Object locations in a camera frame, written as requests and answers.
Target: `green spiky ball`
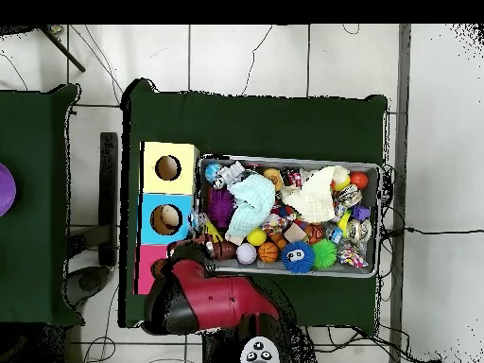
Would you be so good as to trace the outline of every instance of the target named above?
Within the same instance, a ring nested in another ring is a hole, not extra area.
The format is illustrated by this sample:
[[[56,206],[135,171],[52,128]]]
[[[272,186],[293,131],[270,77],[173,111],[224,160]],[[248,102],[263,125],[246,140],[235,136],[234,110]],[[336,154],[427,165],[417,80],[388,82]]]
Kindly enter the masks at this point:
[[[329,268],[337,260],[337,246],[329,239],[322,239],[311,248],[315,255],[313,264],[315,268]]]

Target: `purple object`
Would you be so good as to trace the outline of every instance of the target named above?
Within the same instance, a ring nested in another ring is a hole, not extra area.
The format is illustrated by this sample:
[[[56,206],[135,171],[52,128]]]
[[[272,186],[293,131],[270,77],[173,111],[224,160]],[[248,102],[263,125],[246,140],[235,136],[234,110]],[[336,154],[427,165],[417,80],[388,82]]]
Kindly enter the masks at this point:
[[[357,204],[353,207],[352,216],[359,221],[370,217],[370,208]]]
[[[227,228],[234,212],[233,195],[227,189],[210,187],[210,202],[207,216],[218,228]]]
[[[9,169],[0,163],[0,216],[3,216],[15,199],[15,181]]]

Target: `purple bowl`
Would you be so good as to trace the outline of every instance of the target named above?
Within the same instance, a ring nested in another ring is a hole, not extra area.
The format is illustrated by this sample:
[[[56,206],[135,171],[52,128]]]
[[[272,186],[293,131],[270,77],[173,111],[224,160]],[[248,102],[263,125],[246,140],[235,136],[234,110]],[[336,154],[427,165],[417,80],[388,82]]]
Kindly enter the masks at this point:
[[[15,199],[15,180],[9,169],[0,163],[0,217],[3,216],[13,204]]]

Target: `box hole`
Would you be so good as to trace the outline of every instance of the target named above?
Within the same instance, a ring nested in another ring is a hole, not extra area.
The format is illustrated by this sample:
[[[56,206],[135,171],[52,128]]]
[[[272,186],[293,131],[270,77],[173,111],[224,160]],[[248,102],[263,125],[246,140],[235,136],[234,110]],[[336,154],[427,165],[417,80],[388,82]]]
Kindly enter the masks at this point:
[[[162,204],[151,212],[149,223],[155,233],[173,235],[182,226],[182,212],[173,204]]]
[[[155,172],[163,181],[174,181],[180,176],[182,165],[175,156],[163,156],[156,162]]]

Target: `pink box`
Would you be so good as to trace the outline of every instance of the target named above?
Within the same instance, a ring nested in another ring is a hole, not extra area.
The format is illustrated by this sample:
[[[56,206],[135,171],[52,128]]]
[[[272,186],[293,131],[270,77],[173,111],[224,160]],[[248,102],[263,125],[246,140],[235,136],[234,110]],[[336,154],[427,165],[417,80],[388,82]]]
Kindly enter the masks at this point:
[[[155,278],[151,274],[151,266],[157,260],[167,259],[166,245],[141,245],[140,246],[140,262],[135,264],[138,266],[138,295],[146,295],[149,293]],[[133,293],[136,293],[136,283],[134,283]]]

